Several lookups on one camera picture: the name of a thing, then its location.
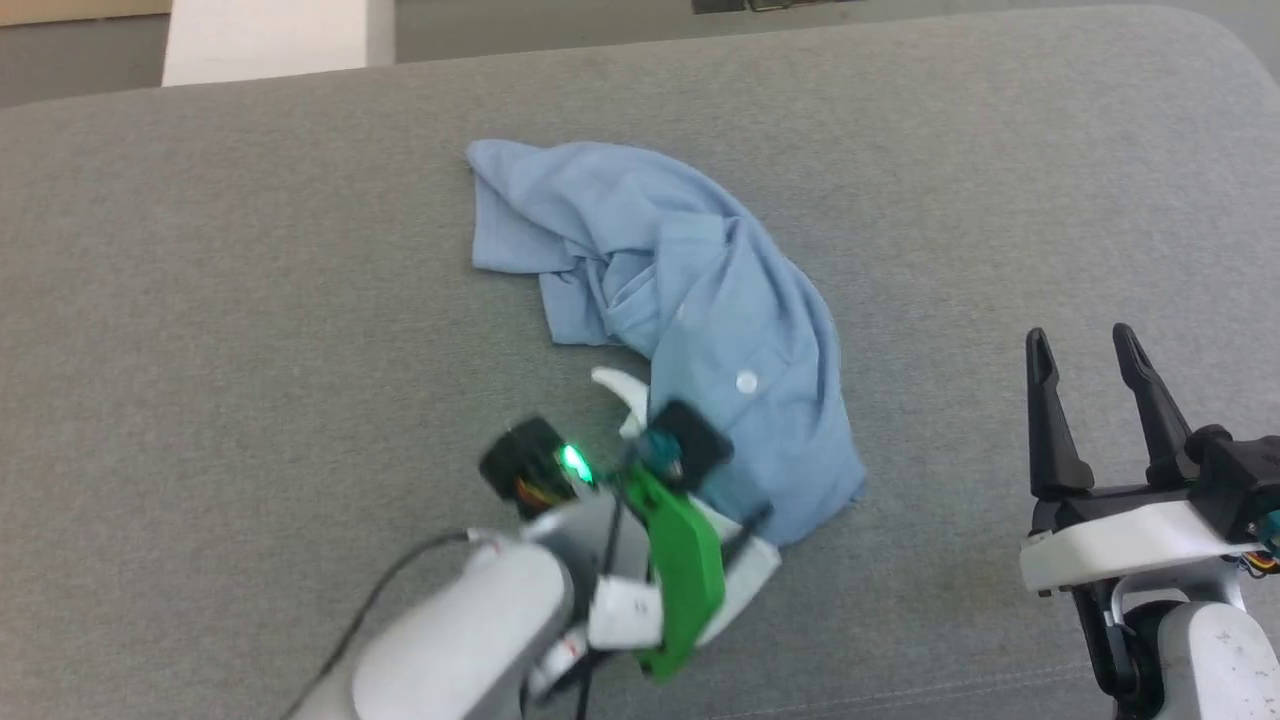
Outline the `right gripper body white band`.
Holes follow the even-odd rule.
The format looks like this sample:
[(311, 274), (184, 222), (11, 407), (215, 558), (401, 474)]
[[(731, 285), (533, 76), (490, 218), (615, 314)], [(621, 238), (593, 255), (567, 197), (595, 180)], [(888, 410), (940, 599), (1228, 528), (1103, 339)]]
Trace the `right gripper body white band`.
[(1133, 486), (1037, 501), (1020, 574), (1028, 591), (1042, 594), (1111, 583), (1115, 598), (1157, 591), (1236, 598), (1238, 559), (1254, 550), (1221, 536), (1185, 491)]

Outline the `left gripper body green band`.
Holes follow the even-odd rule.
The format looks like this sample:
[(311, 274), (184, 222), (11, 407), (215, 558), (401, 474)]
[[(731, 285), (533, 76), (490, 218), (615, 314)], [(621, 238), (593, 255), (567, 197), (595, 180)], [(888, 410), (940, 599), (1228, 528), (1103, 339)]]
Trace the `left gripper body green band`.
[(634, 653), (666, 680), (718, 635), (780, 565), (758, 533), (740, 550), (742, 521), (667, 488), (646, 465), (646, 427), (621, 460), (595, 470), (541, 418), (509, 428), (480, 473), (525, 520), (524, 537), (556, 553), (573, 578), (568, 646)]

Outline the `large black floor mat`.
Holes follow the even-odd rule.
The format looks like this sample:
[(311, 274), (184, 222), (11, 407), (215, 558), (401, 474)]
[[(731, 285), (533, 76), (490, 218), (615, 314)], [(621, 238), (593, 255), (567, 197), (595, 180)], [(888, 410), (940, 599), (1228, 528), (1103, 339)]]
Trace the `large black floor mat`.
[(785, 12), (801, 6), (820, 6), (833, 3), (860, 3), (861, 0), (689, 0), (695, 15), (733, 12)]

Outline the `light blue polo shirt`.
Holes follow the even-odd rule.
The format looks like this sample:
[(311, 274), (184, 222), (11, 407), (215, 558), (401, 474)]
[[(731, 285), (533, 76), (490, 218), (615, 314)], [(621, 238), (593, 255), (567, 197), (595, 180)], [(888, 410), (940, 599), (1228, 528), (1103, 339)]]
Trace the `light blue polo shirt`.
[(650, 366), (648, 414), (680, 400), (733, 446), (698, 496), (796, 544), (855, 503), (867, 469), (835, 319), (727, 190), (663, 154), (603, 142), (470, 143), (472, 261), (535, 275), (558, 345), (617, 345)]

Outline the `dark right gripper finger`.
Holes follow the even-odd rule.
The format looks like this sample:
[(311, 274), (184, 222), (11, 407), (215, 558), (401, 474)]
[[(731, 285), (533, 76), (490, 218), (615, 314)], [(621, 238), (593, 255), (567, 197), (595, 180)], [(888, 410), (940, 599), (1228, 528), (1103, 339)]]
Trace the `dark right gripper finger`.
[(1025, 337), (1030, 493), (1041, 501), (1088, 495), (1094, 475), (1074, 443), (1059, 395), (1059, 368), (1039, 327)]
[(1134, 396), (1140, 419), (1149, 459), (1147, 483), (1171, 488), (1197, 478), (1198, 470), (1184, 450), (1192, 430), (1137, 333), (1126, 323), (1117, 323), (1112, 342), (1121, 378)]

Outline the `white block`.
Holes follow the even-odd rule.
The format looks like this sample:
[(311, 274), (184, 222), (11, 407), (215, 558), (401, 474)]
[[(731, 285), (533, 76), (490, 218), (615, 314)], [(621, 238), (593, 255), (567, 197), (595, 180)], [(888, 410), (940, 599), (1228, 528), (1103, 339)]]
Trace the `white block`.
[(173, 0), (164, 87), (396, 60), (396, 0)]

